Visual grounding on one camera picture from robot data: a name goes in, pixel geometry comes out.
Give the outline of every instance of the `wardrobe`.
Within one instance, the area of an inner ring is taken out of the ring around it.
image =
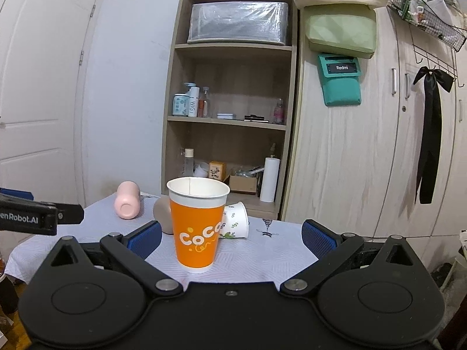
[[[461,87],[467,80],[467,50],[455,54],[388,8],[376,13],[377,50],[372,59],[359,59],[359,106],[324,105],[317,53],[300,36],[282,219],[312,218],[337,233],[350,231],[372,241],[402,235],[432,269],[455,254],[459,231],[467,230],[467,86]],[[450,93],[439,87],[441,150],[431,204],[416,197],[425,101],[423,78],[416,85],[413,80],[422,66],[458,74]]]

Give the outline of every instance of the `white patterned tablecloth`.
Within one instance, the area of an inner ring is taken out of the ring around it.
[[[5,273],[29,283],[60,237],[72,235],[79,242],[99,242],[112,231],[125,235],[153,220],[152,207],[156,198],[145,198],[141,213],[133,220],[123,220],[115,214],[114,199],[111,195],[88,206],[80,225],[60,225],[54,237],[37,235],[18,245],[10,255]],[[248,238],[219,240],[214,265],[208,272],[190,274],[184,271],[177,262],[174,238],[166,234],[146,261],[178,280],[185,289],[190,281],[273,281],[279,287],[317,261],[302,242],[300,225],[255,217],[249,217],[249,222]]]

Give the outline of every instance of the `wire basket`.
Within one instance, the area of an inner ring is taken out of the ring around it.
[[[461,50],[466,41],[466,35],[461,32],[462,29],[445,23],[423,0],[418,0],[417,6],[423,9],[415,15],[409,12],[409,5],[410,0],[389,0],[388,3],[388,6],[404,21],[434,36],[456,52]]]

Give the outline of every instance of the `pink tumbler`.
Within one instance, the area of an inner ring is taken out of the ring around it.
[[[131,220],[140,212],[140,188],[132,181],[124,181],[117,188],[114,208],[117,214],[125,219]]]

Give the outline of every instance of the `light green pouch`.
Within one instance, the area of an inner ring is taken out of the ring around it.
[[[303,10],[310,49],[370,59],[377,48],[377,15],[362,4],[307,6]]]

